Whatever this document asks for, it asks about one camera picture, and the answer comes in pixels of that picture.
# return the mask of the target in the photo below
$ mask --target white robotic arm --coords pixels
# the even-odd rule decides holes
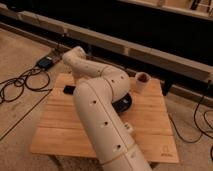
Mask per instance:
[[[105,171],[151,171],[137,144],[112,107],[130,89],[128,75],[113,66],[88,61],[80,47],[63,55],[74,76],[91,79],[75,88],[76,111]]]

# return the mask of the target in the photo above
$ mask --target concrete floor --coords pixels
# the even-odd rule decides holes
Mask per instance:
[[[48,54],[50,47],[44,46],[27,38],[0,29],[0,82],[18,76],[23,71],[34,66],[37,59]],[[61,62],[49,73],[51,85],[61,72],[70,69]],[[32,80],[32,84],[42,83],[44,78]],[[28,111],[45,93],[25,91],[24,95],[15,102],[4,103],[0,106],[0,136]],[[39,104],[4,140],[0,142],[0,170],[4,171],[54,171],[56,166],[45,155],[35,155],[29,152],[32,136],[44,109],[45,99]],[[198,136],[193,128],[193,110],[196,103],[183,99],[174,94],[165,98],[168,112],[173,116],[178,128],[188,139]],[[200,112],[208,109],[201,106]],[[179,164],[159,164],[155,171],[211,171],[213,163],[210,160],[210,146],[213,141],[203,137],[196,144],[185,144],[175,134],[179,153]],[[95,159],[72,158],[60,156],[59,160],[65,170],[94,171],[101,170]]]

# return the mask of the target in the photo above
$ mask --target wire on floor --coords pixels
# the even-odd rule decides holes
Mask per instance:
[[[200,100],[199,100],[199,102],[198,102],[198,104],[197,104],[197,106],[196,106],[196,108],[195,108],[195,111],[194,111],[194,113],[193,113],[194,124],[195,124],[195,126],[196,126],[196,128],[197,128],[197,131],[199,132],[199,136],[198,136],[196,139],[194,139],[194,140],[187,140],[186,138],[184,138],[184,137],[181,135],[180,131],[177,129],[177,126],[176,126],[174,120],[173,120],[172,117],[169,115],[169,119],[171,120],[171,123],[172,123],[172,125],[174,126],[174,129],[175,129],[175,131],[176,131],[178,137],[179,137],[183,142],[185,142],[185,143],[197,143],[198,141],[200,141],[200,139],[201,139],[204,135],[207,136],[207,137],[210,138],[210,139],[213,139],[213,136],[211,135],[211,134],[213,134],[213,125],[211,125],[211,123],[210,123],[210,122],[208,121],[208,119],[207,119],[207,114],[210,114],[210,112],[213,113],[213,110],[207,110],[207,111],[205,111],[205,112],[202,114],[203,119],[204,119],[206,125],[209,127],[209,130],[207,130],[207,131],[203,130],[203,129],[199,126],[199,124],[198,124],[198,122],[197,122],[197,117],[196,117],[196,116],[197,116],[197,113],[198,113],[197,111],[198,111],[198,109],[199,109],[199,106],[200,106],[200,104],[203,102],[203,100],[204,100],[204,98],[205,98],[205,96],[206,96],[206,93],[207,93],[208,90],[209,90],[210,84],[211,84],[211,81],[208,82],[207,88],[206,88],[206,90],[204,91],[202,97],[200,98]],[[213,161],[213,158],[212,158],[212,155],[213,155],[213,154],[212,154],[212,153],[213,153],[212,150],[213,150],[213,149],[212,149],[212,148],[213,148],[213,147],[211,147],[210,155],[211,155],[211,159],[212,159],[212,161]]]
[[[12,125],[1,137],[0,137],[0,141],[2,141],[26,116],[28,116],[30,114],[30,112],[35,109],[36,106],[38,106],[42,100],[45,99],[45,97],[47,97],[47,95],[51,92],[52,90],[49,89],[47,90],[47,93],[30,109],[28,110],[14,125]]]
[[[35,3],[34,3],[32,0],[30,0],[30,5],[31,5],[32,11],[33,11],[33,13],[34,13],[34,16],[35,16],[35,18],[36,18],[36,20],[37,20],[37,22],[38,22],[39,27],[40,27],[40,28],[43,28],[43,26],[42,26],[42,21],[40,20],[39,16],[38,16],[37,13],[36,13],[36,11],[37,11],[37,6],[35,5]],[[52,52],[53,52],[56,56],[59,55],[61,58],[62,58],[61,54],[62,54],[63,52],[60,51],[60,45],[61,45],[61,43],[62,43],[62,40],[63,40],[65,37],[66,37],[66,33],[63,33],[63,34],[61,35],[61,37],[58,39],[56,47],[54,48],[54,50],[52,50]]]
[[[33,76],[37,76],[39,74],[44,74],[47,78],[47,82],[41,86],[41,87],[31,87],[28,83],[29,79]],[[50,76],[49,74],[44,71],[43,69],[40,69],[38,67],[33,67],[32,69],[29,69],[22,73],[20,76],[17,78],[11,78],[8,80],[5,80],[0,83],[2,85],[0,89],[0,104],[4,102],[13,102],[17,100],[21,95],[24,93],[25,88],[34,91],[34,92],[44,92],[44,91],[49,91],[50,89],[46,89],[46,87],[50,84]],[[9,99],[6,94],[6,89],[9,86],[14,86],[16,88],[21,89],[20,92],[17,94],[17,96]]]

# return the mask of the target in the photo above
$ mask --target cup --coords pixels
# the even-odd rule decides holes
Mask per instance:
[[[150,81],[151,76],[145,72],[138,72],[135,75],[136,92],[141,93]]]

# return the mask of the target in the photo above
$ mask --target wood grain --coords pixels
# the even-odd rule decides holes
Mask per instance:
[[[73,105],[73,97],[63,93],[65,85],[73,85],[70,74],[60,74],[49,96],[35,132],[32,153],[96,157]],[[160,82],[152,79],[142,94],[135,91],[131,78],[133,104],[121,115],[122,121],[134,128],[134,138],[148,161],[177,163],[176,145]]]

